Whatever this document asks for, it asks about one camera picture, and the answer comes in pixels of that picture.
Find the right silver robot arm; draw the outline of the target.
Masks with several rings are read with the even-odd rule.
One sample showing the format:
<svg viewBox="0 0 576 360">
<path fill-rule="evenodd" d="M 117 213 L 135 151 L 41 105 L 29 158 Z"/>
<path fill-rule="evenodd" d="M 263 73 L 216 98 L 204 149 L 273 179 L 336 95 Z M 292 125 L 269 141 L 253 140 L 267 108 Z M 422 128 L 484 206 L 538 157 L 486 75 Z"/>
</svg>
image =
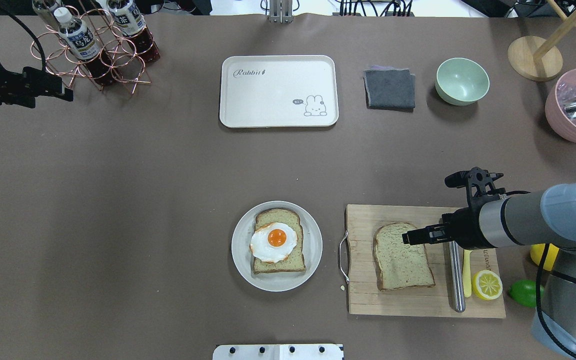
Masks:
<svg viewBox="0 0 576 360">
<path fill-rule="evenodd" d="M 454 241 L 463 249 L 551 244 L 558 256 L 538 296 L 532 334 L 549 349 L 576 359 L 576 183 L 508 196 L 489 179 L 451 180 L 466 188 L 467 207 L 436 225 L 409 231 L 409 245 Z"/>
</svg>

